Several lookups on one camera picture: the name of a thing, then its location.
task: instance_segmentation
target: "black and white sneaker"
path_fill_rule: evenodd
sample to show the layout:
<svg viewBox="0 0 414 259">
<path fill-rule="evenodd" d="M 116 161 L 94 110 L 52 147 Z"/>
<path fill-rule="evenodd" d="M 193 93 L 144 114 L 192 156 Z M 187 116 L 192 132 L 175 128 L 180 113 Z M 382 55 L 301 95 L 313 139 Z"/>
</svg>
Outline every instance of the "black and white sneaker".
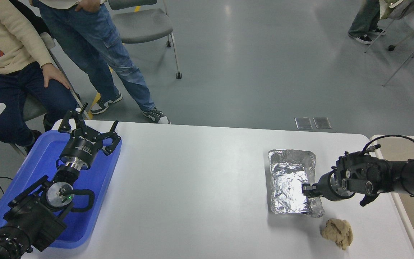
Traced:
<svg viewBox="0 0 414 259">
<path fill-rule="evenodd" d="M 370 45 L 370 44 L 372 44 L 372 42 L 373 42 L 373 40 L 372 40 L 372 39 L 370 39 L 370 37 L 369 37 L 367 34 L 365 34 L 364 36 L 360 36 L 360 37 L 354 37 L 354 36 L 352 36 L 352 35 L 351 35 L 351 34 L 349 34 L 349 33 L 348 33 L 348 35 L 349 35 L 351 38 L 355 39 L 356 41 L 358 41 L 358 42 L 360 42 L 360 43 L 363 43 L 363 44 L 366 44 L 366 45 Z"/>
<path fill-rule="evenodd" d="M 167 118 L 167 116 L 164 115 L 164 113 L 162 113 L 156 107 L 154 107 L 152 110 L 148 110 L 147 112 L 143 112 L 143 116 L 150 118 L 154 123 L 170 124 L 170 120 Z"/>
<path fill-rule="evenodd" d="M 105 102 L 102 100 L 102 98 L 100 98 L 98 99 L 97 103 L 92 106 L 91 113 L 92 114 L 103 113 L 105 110 L 108 109 L 110 104 L 119 102 L 120 100 L 122 100 L 122 95 L 120 93 L 116 96 L 114 100 L 109 100 Z"/>
<path fill-rule="evenodd" d="M 376 28 L 374 30 L 368 31 L 368 33 L 374 34 L 374 35 L 380 35 L 380 34 L 381 35 L 385 35 L 386 34 L 386 31 L 383 30 L 383 29 L 380 29 L 380 28 Z"/>
</svg>

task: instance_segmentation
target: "chair leg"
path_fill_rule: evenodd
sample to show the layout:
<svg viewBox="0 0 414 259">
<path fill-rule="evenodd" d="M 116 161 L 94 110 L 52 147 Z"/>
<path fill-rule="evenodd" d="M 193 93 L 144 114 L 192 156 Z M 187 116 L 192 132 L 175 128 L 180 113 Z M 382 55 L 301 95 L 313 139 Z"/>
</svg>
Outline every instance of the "chair leg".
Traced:
<svg viewBox="0 0 414 259">
<path fill-rule="evenodd" d="M 394 74 L 392 74 L 391 77 L 389 77 L 389 79 L 383 84 L 383 86 L 386 86 L 386 84 L 394 77 L 394 75 L 397 74 L 397 72 L 399 72 L 399 70 L 404 66 L 404 64 L 410 59 L 414 57 L 414 51 L 409 55 L 409 57 L 399 66 L 399 68 L 396 70 L 396 72 L 394 72 Z"/>
<path fill-rule="evenodd" d="M 406 40 L 407 40 L 408 38 L 410 38 L 411 36 L 414 36 L 414 31 L 412 31 L 412 32 L 411 32 L 411 33 L 409 33 L 407 36 L 405 36 L 405 38 L 401 39 L 401 41 L 399 41 L 397 44 L 395 44 L 395 45 L 389 45 L 387 49 L 388 49 L 389 51 L 393 51 L 393 50 L 396 48 L 396 46 L 400 45 L 402 42 L 406 41 Z"/>
<path fill-rule="evenodd" d="M 13 149 L 15 150 L 15 152 L 17 152 L 19 155 L 21 155 L 23 157 L 23 159 L 25 159 L 27 156 L 18 148 L 18 146 L 16 144 L 10 144 L 10 146 L 13 147 Z"/>
<path fill-rule="evenodd" d="M 181 71 L 180 71 L 180 66 L 179 66 L 177 46 L 175 44 L 174 34 L 170 33 L 170 37 L 172 38 L 172 42 L 174 43 L 175 62 L 177 63 L 177 79 L 181 79 Z"/>
<path fill-rule="evenodd" d="M 372 42 L 372 44 L 370 44 L 370 46 L 368 46 L 368 48 L 364 51 L 364 53 L 366 53 L 367 51 L 368 51 L 368 49 L 370 49 L 370 47 L 371 46 L 373 46 L 373 44 L 375 44 L 375 42 L 376 42 L 376 40 L 378 39 L 378 38 L 380 38 L 381 36 L 383 36 L 384 35 L 384 33 L 387 31 L 387 28 L 389 28 L 389 26 L 391 26 L 391 24 L 394 22 L 395 20 L 392 20 L 391 21 L 391 23 L 389 23 L 389 25 L 387 25 L 386 26 L 386 28 L 384 29 L 384 31 L 380 34 L 380 35 L 378 35 L 374 40 L 373 40 L 373 42 Z"/>
<path fill-rule="evenodd" d="M 48 49 L 49 54 L 51 54 L 52 59 L 54 60 L 54 63 L 56 64 L 56 66 L 59 68 L 59 70 L 65 75 L 66 80 L 68 80 L 68 83 L 71 85 L 71 82 L 69 81 L 68 77 L 66 76 L 62 66 L 60 65 L 59 61 L 57 60 L 57 58 L 54 56 L 54 54 L 52 53 L 52 51 L 50 49 Z M 76 93 L 76 91 L 74 90 L 73 87 L 71 87 L 70 89 L 71 91 L 71 95 L 73 95 L 73 98 L 76 100 L 76 103 L 79 105 L 79 108 L 82 108 L 82 103 L 78 98 L 78 94 Z M 84 113 L 85 117 L 87 120 L 90 120 L 90 117 L 87 113 Z"/>
<path fill-rule="evenodd" d="M 172 44 L 170 43 L 170 36 L 167 35 L 167 43 L 166 43 L 167 47 L 171 47 Z"/>
</svg>

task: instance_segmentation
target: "dough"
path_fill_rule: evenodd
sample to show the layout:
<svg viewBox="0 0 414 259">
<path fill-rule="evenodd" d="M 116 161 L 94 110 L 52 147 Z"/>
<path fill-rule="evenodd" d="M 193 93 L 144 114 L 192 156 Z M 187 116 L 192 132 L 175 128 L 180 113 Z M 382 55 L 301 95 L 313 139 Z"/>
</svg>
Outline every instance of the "dough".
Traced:
<svg viewBox="0 0 414 259">
<path fill-rule="evenodd" d="M 327 220 L 325 228 L 322 230 L 325 239 L 335 241 L 338 247 L 343 250 L 352 243 L 353 235 L 350 223 L 346 220 L 331 218 Z"/>
</svg>

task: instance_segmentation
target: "black robotic arm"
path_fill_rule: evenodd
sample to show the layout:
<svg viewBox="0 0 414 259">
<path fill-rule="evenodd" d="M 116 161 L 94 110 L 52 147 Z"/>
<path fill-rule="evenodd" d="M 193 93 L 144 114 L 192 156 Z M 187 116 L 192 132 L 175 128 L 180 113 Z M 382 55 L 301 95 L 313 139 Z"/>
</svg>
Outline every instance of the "black robotic arm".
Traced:
<svg viewBox="0 0 414 259">
<path fill-rule="evenodd" d="M 323 175 L 318 183 L 303 184 L 303 193 L 308 197 L 325 197 L 332 201 L 348 199 L 355 193 L 361 193 L 365 195 L 361 206 L 373 202 L 380 193 L 406 193 L 414 197 L 414 159 L 387 161 L 368 154 L 381 147 L 379 144 L 368 147 L 371 143 L 391 136 L 414 142 L 406 136 L 386 135 L 370 141 L 362 151 L 351 154 L 345 152 L 332 171 Z"/>
<path fill-rule="evenodd" d="M 87 103 L 79 112 L 68 111 L 60 125 L 59 131 L 69 133 L 70 139 L 57 160 L 53 179 L 41 177 L 8 204 L 11 209 L 3 217 L 7 223 L 0 228 L 0 259 L 20 259 L 24 253 L 33 251 L 32 246 L 42 252 L 67 228 L 63 220 L 68 213 L 81 213 L 92 208 L 94 192 L 74 189 L 74 182 L 81 170 L 91 167 L 99 150 L 105 155 L 111 154 L 120 142 L 120 136 L 115 132 L 117 121 L 107 133 L 87 126 L 82 118 L 86 106 Z M 76 123 L 72 131 L 71 118 Z M 104 146 L 105 139 L 113 142 Z M 87 195 L 88 205 L 74 208 L 75 195 Z"/>
</svg>

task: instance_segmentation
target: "jeans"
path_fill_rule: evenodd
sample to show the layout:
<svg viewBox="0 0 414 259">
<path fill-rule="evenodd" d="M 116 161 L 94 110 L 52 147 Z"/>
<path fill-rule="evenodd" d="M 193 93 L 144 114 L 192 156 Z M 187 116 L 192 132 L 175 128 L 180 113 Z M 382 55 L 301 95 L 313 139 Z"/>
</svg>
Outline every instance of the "jeans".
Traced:
<svg viewBox="0 0 414 259">
<path fill-rule="evenodd" d="M 105 5 L 100 5 L 96 13 L 84 9 L 76 12 L 75 6 L 54 9 L 39 0 L 33 0 L 33 5 L 39 7 L 52 36 L 79 69 L 86 72 L 103 101 L 114 100 L 119 94 L 110 66 L 141 110 L 147 112 L 155 107 L 145 79 L 122 45 Z"/>
<path fill-rule="evenodd" d="M 44 88 L 42 69 L 37 62 L 14 75 L 0 75 L 0 103 L 6 106 L 0 115 L 0 141 L 19 146 L 33 143 L 33 134 L 23 121 L 27 94 L 43 104 L 47 110 L 45 119 L 50 124 L 62 119 L 68 110 L 76 108 L 71 92 L 58 81 L 51 79 L 49 86 Z"/>
<path fill-rule="evenodd" d="M 368 31 L 378 28 L 379 20 L 380 2 L 378 0 L 363 0 L 348 33 L 353 37 L 364 36 Z"/>
</svg>

